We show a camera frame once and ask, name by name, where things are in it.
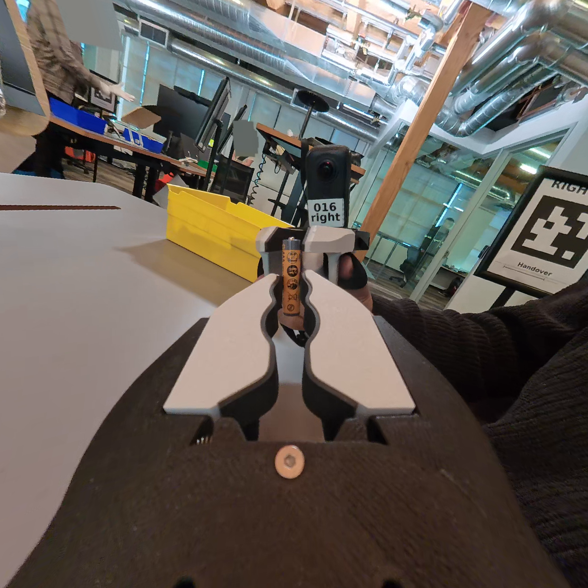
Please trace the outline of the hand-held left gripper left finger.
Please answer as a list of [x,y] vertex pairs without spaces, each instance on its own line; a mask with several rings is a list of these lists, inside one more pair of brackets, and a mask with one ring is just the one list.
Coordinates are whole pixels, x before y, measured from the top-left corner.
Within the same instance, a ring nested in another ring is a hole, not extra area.
[[168,415],[258,419],[275,403],[274,289],[269,274],[217,307],[164,403]]

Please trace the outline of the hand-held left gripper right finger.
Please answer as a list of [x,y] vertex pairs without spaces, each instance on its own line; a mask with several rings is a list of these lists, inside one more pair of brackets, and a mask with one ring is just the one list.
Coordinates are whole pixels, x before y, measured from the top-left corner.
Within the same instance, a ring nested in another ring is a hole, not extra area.
[[411,415],[415,401],[371,312],[312,270],[303,281],[306,407],[320,419]]

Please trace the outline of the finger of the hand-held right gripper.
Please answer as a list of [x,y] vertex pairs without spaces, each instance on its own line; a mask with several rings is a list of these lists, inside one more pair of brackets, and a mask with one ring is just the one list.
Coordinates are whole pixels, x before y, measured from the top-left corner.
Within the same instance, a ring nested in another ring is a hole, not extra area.
[[282,275],[283,241],[294,236],[295,229],[291,227],[267,227],[258,232],[256,250],[261,257],[258,276]]
[[303,270],[322,275],[339,274],[342,254],[355,248],[355,232],[348,228],[311,226],[303,239]]

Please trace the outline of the orange battery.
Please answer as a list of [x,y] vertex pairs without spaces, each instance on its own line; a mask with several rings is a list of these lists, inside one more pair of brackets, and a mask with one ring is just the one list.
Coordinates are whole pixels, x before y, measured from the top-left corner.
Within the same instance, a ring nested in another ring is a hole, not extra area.
[[302,249],[300,239],[290,236],[282,242],[282,316],[284,326],[303,331],[303,309],[300,301]]

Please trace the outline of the person's right forearm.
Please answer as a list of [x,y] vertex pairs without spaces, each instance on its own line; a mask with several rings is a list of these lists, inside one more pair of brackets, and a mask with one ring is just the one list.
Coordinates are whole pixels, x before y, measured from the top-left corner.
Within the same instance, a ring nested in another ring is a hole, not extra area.
[[372,299],[482,421],[540,543],[587,587],[587,281],[482,313]]

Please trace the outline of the person's right hand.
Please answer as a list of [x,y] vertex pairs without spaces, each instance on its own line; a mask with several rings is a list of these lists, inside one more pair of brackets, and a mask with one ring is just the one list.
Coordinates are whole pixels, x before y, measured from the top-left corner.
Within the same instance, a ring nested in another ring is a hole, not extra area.
[[373,312],[373,299],[363,264],[355,254],[342,254],[339,258],[337,284],[356,298],[368,311]]

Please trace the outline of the yellow storage bin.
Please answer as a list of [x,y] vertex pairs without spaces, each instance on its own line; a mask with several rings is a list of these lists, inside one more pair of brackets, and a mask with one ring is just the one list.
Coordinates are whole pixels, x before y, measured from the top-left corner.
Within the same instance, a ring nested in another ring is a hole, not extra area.
[[224,195],[168,186],[166,238],[204,259],[254,282],[260,254],[256,237],[267,227],[291,228]]

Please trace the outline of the wooden top standing desk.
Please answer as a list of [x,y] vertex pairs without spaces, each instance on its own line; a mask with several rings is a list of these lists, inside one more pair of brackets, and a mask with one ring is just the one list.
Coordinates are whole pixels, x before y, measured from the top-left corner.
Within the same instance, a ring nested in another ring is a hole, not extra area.
[[[265,141],[262,153],[266,158],[281,167],[287,175],[294,175],[295,171],[299,172],[302,153],[301,140],[296,136],[289,136],[261,123],[255,123],[254,127]],[[359,184],[359,180],[363,178],[365,174],[366,170],[364,168],[357,165],[351,165],[351,184]],[[285,204],[281,202],[281,197],[286,181],[287,178],[285,177],[282,182],[283,186],[281,186],[278,191],[277,201],[272,201],[274,202],[274,209],[276,210],[277,208],[283,208],[285,206]]]

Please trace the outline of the black monitor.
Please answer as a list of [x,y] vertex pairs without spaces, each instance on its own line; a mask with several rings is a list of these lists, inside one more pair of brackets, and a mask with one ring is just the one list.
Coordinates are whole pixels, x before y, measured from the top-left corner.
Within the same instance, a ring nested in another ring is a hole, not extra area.
[[198,96],[180,88],[160,85],[156,103],[160,121],[153,125],[153,132],[160,136],[182,135],[192,139],[200,151],[205,151],[217,130],[223,127],[222,116],[231,97],[231,83],[225,77],[218,84],[212,99],[206,104],[198,102]]

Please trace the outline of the black white marker sign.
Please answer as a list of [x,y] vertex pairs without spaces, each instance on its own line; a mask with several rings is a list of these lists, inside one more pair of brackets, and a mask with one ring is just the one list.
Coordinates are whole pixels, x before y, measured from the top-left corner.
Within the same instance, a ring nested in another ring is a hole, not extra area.
[[541,166],[474,271],[542,298],[587,274],[587,175]]

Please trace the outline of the blue parts tray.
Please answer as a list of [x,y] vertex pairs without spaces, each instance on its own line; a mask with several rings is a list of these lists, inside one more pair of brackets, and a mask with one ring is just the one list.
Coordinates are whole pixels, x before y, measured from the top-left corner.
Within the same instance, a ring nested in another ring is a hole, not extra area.
[[51,113],[68,123],[100,136],[133,144],[152,153],[161,154],[164,142],[143,134],[140,130],[119,121],[104,120],[92,113],[76,109],[58,99],[49,98]]

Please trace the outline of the silver ventilation duct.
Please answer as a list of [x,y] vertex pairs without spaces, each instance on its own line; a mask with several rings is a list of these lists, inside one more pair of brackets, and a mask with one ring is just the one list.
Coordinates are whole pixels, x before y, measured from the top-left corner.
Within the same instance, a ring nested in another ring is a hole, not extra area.
[[554,75],[587,86],[587,1],[511,1],[463,67],[436,126],[467,137]]
[[115,1],[299,88],[359,109],[443,55],[440,9],[407,1]]

